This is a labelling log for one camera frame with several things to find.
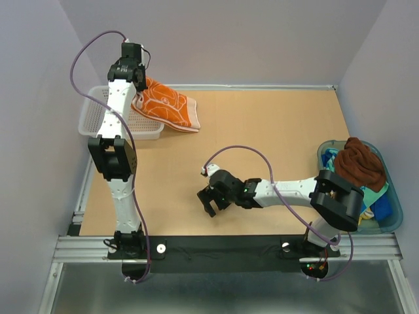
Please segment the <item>orange Doraemon towel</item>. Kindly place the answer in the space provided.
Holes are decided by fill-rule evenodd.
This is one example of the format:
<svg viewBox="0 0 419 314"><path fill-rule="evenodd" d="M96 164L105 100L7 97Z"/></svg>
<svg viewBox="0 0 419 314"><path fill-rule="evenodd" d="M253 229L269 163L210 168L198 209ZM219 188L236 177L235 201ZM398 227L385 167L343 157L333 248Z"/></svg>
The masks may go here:
<svg viewBox="0 0 419 314"><path fill-rule="evenodd" d="M138 92L131 108L145 118L161 122L166 126L187 133L199 132L197 102L165 84L146 78L147 89Z"/></svg>

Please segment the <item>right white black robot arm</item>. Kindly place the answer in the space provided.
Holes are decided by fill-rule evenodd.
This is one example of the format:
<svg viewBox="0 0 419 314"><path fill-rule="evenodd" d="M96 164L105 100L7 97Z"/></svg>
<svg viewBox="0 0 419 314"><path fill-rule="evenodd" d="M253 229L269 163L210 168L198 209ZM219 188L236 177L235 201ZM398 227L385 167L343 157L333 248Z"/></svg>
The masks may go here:
<svg viewBox="0 0 419 314"><path fill-rule="evenodd" d="M306 223L296 240L282 241L285 258L316 256L337 245L342 232L356 232L363 203L363 191L336 173L321 170L316 177L299 181L252 178L245 181L215 165L204 171L208 185L197 193L204 211L211 217L234 204L244 209L286 206L311 207L319 218Z"/></svg>

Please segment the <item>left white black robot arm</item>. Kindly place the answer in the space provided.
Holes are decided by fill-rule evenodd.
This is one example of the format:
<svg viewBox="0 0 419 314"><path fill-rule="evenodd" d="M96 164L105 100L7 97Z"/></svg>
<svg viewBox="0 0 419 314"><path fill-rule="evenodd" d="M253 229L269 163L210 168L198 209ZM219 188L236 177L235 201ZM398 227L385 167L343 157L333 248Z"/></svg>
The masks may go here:
<svg viewBox="0 0 419 314"><path fill-rule="evenodd" d="M145 252L145 237L134 201L137 155L133 137L126 129L133 98L146 87L143 47L123 42L121 57L108 74L107 109L97 135L88 140L96 169L107 181L115 206L116 227L106 242L114 258L139 258Z"/></svg>

